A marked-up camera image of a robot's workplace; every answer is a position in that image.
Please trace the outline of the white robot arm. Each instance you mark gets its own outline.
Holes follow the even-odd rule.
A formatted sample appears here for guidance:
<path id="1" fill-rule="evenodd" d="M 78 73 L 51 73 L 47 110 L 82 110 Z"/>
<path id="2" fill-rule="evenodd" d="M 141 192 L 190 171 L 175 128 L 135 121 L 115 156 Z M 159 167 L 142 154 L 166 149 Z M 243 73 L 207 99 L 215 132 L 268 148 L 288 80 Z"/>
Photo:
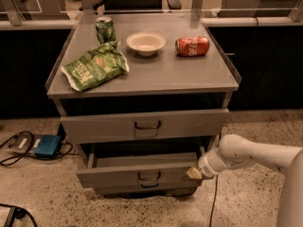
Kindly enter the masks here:
<path id="1" fill-rule="evenodd" d="M 276 227 L 303 225 L 303 148 L 256 143 L 227 134 L 187 171 L 190 179 L 211 179 L 230 169 L 266 166 L 285 176 Z"/>

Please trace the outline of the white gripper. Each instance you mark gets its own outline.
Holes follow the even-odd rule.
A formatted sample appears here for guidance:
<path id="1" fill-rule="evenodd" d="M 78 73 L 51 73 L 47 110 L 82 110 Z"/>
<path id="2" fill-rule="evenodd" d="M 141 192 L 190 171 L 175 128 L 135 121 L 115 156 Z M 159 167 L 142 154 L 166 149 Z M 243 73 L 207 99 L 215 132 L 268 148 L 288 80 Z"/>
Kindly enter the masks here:
<path id="1" fill-rule="evenodd" d="M 220 148 L 213 148 L 198 160 L 198 167 L 192 166 L 187 176 L 192 180 L 201 180 L 204 177 L 213 178 L 228 169 L 227 158 Z"/>

